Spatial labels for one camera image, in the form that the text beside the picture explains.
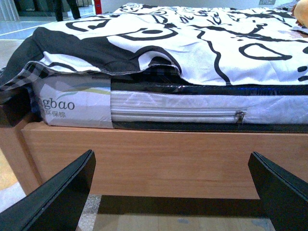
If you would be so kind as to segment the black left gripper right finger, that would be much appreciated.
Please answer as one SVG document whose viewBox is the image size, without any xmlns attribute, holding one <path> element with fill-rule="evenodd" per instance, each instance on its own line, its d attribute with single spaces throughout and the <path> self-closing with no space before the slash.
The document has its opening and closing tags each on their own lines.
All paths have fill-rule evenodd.
<svg viewBox="0 0 308 231">
<path fill-rule="evenodd" d="M 252 152 L 248 167 L 266 215 L 277 231 L 308 229 L 308 183 Z"/>
</svg>

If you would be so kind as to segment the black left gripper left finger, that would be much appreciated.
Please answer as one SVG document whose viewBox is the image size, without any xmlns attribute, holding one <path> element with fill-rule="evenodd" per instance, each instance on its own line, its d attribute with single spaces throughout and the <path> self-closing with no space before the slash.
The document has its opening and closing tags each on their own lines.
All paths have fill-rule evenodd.
<svg viewBox="0 0 308 231">
<path fill-rule="evenodd" d="M 0 214 L 2 231 L 75 231 L 90 193 L 96 158 L 88 150 Z"/>
</svg>

